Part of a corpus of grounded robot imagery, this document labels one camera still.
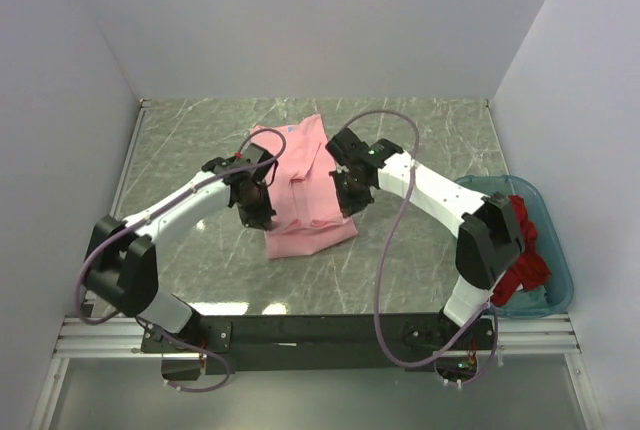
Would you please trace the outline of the pink t shirt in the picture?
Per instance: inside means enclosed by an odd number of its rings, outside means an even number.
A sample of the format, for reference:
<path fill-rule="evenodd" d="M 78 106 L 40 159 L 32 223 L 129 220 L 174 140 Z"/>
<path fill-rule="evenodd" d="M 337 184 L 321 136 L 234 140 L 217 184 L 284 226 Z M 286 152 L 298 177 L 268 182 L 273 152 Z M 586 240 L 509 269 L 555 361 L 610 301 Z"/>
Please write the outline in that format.
<path fill-rule="evenodd" d="M 277 129 L 286 148 L 269 177 L 269 197 L 276 215 L 265 233 L 270 260 L 310 256 L 358 235 L 340 210 L 334 181 L 336 169 L 325 145 L 322 117 L 311 115 L 298 124 Z"/>

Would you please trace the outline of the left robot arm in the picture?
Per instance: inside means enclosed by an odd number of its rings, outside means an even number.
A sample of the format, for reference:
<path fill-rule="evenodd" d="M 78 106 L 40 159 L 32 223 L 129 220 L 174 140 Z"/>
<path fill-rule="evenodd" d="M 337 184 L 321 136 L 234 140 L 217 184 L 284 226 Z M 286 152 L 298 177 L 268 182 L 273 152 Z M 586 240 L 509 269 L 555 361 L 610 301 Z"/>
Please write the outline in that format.
<path fill-rule="evenodd" d="M 160 250 L 225 208 L 237 208 L 248 228 L 269 229 L 275 210 L 265 179 L 278 166 L 277 158 L 250 143 L 232 157 L 207 162 L 191 180 L 151 207 L 122 220 L 103 217 L 93 228 L 79 284 L 119 313 L 188 345 L 206 347 L 201 314 L 160 288 Z"/>

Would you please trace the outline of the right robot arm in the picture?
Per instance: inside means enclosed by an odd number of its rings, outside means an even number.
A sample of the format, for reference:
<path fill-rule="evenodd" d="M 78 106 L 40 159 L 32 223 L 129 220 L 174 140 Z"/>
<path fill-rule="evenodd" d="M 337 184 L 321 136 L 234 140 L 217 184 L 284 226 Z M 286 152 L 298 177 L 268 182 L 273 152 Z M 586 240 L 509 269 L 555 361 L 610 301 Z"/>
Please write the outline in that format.
<path fill-rule="evenodd" d="M 367 144 L 343 128 L 326 144 L 341 170 L 330 173 L 345 217 L 374 202 L 373 188 L 402 199 L 376 270 L 374 328 L 381 347 L 380 293 L 384 265 L 394 233 L 408 206 L 437 220 L 456 239 L 458 278 L 443 308 L 443 316 L 467 329 L 489 308 L 490 298 L 506 271 L 524 253 L 525 242 L 510 199 L 460 186 L 419 163 L 399 145 L 381 139 Z"/>

